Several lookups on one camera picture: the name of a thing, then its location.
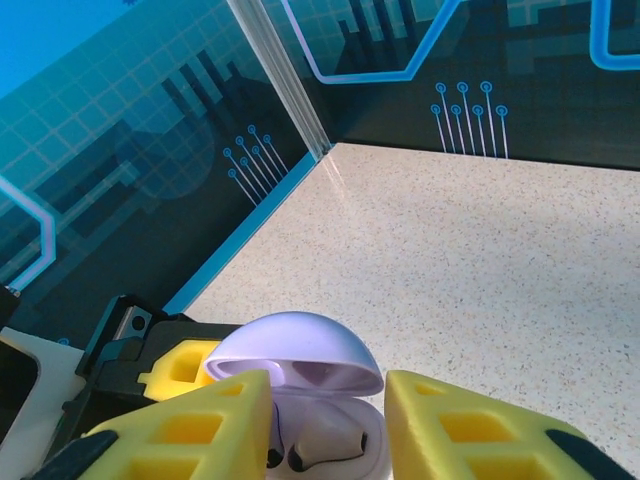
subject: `glass panel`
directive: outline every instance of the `glass panel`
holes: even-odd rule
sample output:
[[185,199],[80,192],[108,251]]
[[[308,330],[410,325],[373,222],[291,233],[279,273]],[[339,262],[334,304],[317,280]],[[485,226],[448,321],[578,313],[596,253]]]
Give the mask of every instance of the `glass panel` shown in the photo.
[[49,3],[0,7],[0,282],[82,348],[116,295],[188,303],[314,162],[226,1]]
[[636,0],[264,2],[333,141],[640,168]]
[[331,149],[331,143],[262,0],[227,3],[309,151],[319,160]]

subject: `wireless earbud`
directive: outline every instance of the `wireless earbud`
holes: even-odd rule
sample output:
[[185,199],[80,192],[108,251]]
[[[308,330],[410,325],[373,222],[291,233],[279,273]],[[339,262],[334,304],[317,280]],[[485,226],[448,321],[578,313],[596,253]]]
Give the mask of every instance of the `wireless earbud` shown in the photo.
[[296,442],[287,455],[295,472],[319,463],[353,460],[364,455],[367,433],[337,406],[318,400],[307,409]]
[[269,452],[267,453],[267,468],[276,468],[284,460],[284,444],[280,432],[280,410],[273,403],[273,415],[271,416],[271,437],[269,438]]

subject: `speckled countertop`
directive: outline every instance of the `speckled countertop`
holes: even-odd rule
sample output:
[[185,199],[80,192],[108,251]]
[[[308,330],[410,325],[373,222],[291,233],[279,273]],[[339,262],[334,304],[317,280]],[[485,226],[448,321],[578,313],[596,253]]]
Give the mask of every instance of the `speckled countertop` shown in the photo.
[[[640,174],[338,145],[188,310],[340,320],[640,475]],[[382,395],[372,399],[381,407]]]

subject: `blue trim strip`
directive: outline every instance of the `blue trim strip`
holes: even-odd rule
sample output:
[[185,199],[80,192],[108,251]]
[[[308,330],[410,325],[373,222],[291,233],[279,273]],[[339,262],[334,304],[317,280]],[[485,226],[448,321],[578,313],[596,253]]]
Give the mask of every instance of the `blue trim strip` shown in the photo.
[[174,295],[165,305],[164,310],[170,315],[184,312],[316,165],[317,163],[310,152],[302,157],[273,191],[258,204],[253,212]]
[[[429,29],[424,34],[424,37],[420,41],[420,44],[416,48],[413,56],[409,60],[409,63],[404,68],[404,70],[392,70],[385,72],[367,72],[367,73],[350,73],[350,74],[336,74],[336,75],[323,75],[320,72],[320,67],[316,62],[313,53],[311,52],[311,48],[309,47],[309,43],[302,33],[302,29],[300,28],[300,24],[296,18],[295,13],[293,13],[293,9],[291,8],[290,0],[280,0],[284,10],[287,14],[289,22],[291,23],[291,27],[293,28],[296,37],[298,37],[298,42],[300,43],[300,47],[304,52],[305,57],[307,57],[307,62],[309,63],[309,67],[311,71],[318,79],[319,82],[324,83],[326,85],[353,85],[357,83],[392,83],[392,82],[410,82],[418,73],[418,70],[424,63],[424,61],[431,53],[431,49],[440,38],[440,35],[444,31],[445,27],[453,17],[458,6],[464,0],[444,0],[440,10],[436,14],[435,18],[431,22]],[[354,10],[354,15],[360,15],[359,10]]]
[[2,175],[0,192],[40,224],[40,257],[9,284],[9,288],[21,292],[56,261],[56,221],[44,207]]
[[592,0],[589,53],[593,63],[614,72],[640,70],[640,54],[613,55],[609,52],[612,0]]

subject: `earbud case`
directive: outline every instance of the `earbud case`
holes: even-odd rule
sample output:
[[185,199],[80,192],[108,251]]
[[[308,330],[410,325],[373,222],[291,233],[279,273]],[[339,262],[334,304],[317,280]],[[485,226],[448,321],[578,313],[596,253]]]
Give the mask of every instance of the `earbud case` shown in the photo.
[[[284,312],[254,320],[226,337],[205,360],[219,380],[247,370],[269,372],[284,460],[267,470],[271,480],[381,480],[391,472],[384,417],[357,398],[375,395],[384,380],[369,349],[351,330],[322,315]],[[287,453],[316,402],[330,403],[366,432],[364,453],[349,460],[317,463],[303,472]]]

